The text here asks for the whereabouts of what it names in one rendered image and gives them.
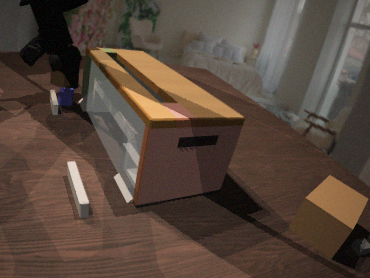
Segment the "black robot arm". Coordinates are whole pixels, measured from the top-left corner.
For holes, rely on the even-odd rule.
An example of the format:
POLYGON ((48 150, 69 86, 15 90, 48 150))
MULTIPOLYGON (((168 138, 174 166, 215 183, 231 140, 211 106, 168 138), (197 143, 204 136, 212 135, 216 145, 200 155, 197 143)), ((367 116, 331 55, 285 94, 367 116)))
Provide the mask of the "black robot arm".
MULTIPOLYGON (((67 12, 86 4, 88 1, 89 0, 21 0, 19 5, 25 6, 30 4, 35 20, 37 21, 36 23, 42 24, 61 17, 63 15, 62 11, 67 12)), ((24 60, 24 63, 28 64, 30 67, 34 65, 43 54, 47 53, 47 55, 49 55, 53 53, 44 34, 41 34, 39 29, 38 32, 39 35, 24 46, 19 54, 24 60)))

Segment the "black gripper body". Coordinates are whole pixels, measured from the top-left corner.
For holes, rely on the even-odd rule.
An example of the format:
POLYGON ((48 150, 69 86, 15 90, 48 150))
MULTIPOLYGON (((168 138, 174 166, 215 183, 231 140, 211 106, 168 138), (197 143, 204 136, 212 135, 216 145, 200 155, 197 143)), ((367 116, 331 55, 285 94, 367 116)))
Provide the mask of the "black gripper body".
POLYGON ((73 39, 70 37, 67 25, 64 15, 37 25, 40 33, 44 34, 53 50, 48 58, 52 71, 60 70, 83 60, 78 47, 69 45, 73 43, 73 39))

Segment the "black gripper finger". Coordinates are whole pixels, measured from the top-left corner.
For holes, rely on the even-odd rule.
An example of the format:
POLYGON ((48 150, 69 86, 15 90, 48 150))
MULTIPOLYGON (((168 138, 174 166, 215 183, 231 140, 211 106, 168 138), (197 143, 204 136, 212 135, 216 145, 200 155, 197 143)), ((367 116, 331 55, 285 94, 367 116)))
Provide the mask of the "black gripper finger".
POLYGON ((63 72, 64 73, 63 75, 69 81, 69 84, 71 84, 73 89, 77 89, 79 86, 79 68, 80 62, 67 66, 57 71, 60 71, 61 73, 63 72))

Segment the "tan cube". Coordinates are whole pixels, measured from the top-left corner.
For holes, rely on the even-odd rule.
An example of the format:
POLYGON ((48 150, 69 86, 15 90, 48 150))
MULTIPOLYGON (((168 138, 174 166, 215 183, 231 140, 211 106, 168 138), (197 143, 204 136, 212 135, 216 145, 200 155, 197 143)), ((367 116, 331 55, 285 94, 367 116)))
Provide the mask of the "tan cube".
POLYGON ((288 229, 332 259, 369 199, 331 175, 303 201, 288 229))

